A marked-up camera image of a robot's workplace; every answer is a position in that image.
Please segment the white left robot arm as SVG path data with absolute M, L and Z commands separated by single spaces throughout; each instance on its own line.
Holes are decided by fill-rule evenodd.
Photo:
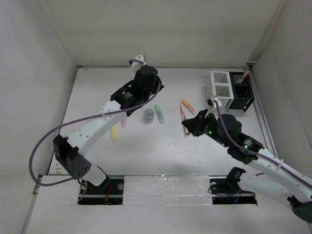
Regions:
M 86 122 L 68 136 L 54 138 L 55 158 L 73 179 L 83 179 L 97 193 L 107 191 L 107 175 L 87 160 L 92 146 L 114 125 L 141 108 L 163 88 L 156 68 L 143 65 L 134 79 L 114 92 L 99 111 L 99 117 Z

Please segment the orange highlighter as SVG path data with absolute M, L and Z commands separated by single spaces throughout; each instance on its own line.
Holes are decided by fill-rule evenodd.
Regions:
M 193 108 L 193 106 L 192 106 L 186 99 L 183 99 L 183 100 L 181 101 L 181 103 L 186 107 L 186 109 L 187 109 L 193 116 L 196 115 L 195 109 Z

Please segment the red pen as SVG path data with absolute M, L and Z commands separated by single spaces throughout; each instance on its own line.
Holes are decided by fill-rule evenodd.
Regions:
M 181 121 L 184 121 L 185 116 L 184 116 L 184 112 L 183 112 L 183 108 L 182 108 L 181 104 L 179 104 L 179 107 L 180 107 Z M 186 131 L 186 128 L 184 125 L 183 125 L 183 133 L 184 133 L 184 137 L 187 138 L 187 131 Z

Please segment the green highlighter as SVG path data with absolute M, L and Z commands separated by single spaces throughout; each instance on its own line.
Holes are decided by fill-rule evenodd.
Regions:
M 160 124 L 164 124 L 165 123 L 164 116 L 161 111 L 161 107 L 158 104 L 155 105 L 155 111 L 156 111 Z

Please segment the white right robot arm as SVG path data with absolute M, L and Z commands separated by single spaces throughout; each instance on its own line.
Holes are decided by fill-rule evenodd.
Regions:
M 270 179 L 248 174 L 233 167 L 220 182 L 212 182 L 209 191 L 219 198 L 241 192 L 254 192 L 275 199 L 300 219 L 312 221 L 312 180 L 272 155 L 260 142 L 242 133 L 242 124 L 232 115 L 216 118 L 203 110 L 182 125 L 195 137 L 207 135 L 227 149 L 237 161 L 259 170 Z

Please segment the yellow highlighter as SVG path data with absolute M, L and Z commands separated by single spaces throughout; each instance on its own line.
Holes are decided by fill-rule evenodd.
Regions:
M 111 127 L 110 134 L 111 134 L 112 142 L 116 142 L 116 140 L 117 140 L 117 131 L 116 131 L 116 126 L 115 125 L 113 127 Z

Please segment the purple pink highlighter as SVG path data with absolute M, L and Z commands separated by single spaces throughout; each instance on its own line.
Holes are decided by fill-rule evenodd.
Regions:
M 126 128 L 126 120 L 125 119 L 121 121 L 121 127 L 122 127 L 122 129 Z

